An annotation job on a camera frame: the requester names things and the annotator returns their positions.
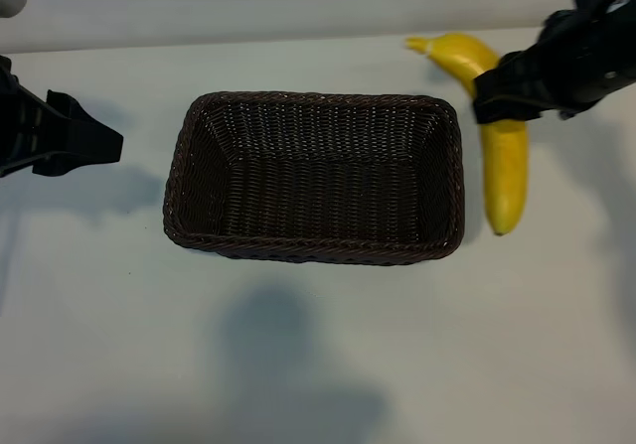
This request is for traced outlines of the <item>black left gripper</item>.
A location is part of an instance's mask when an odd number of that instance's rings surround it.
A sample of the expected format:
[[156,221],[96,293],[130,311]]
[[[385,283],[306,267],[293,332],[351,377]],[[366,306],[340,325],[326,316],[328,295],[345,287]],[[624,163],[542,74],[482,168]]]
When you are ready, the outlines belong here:
[[[1,57],[1,176],[32,168],[36,175],[60,177],[77,168],[120,160],[123,136],[90,116],[72,96],[49,90],[44,156],[38,140],[44,102],[22,87]],[[87,155],[68,152],[89,152]]]

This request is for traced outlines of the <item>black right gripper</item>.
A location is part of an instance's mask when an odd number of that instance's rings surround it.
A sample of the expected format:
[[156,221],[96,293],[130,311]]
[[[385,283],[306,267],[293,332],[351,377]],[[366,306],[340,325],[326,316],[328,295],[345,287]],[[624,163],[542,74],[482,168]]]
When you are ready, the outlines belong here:
[[[543,55],[543,73],[541,56]],[[588,0],[546,21],[543,42],[511,52],[475,80],[478,124],[578,114],[635,83],[635,0]]]

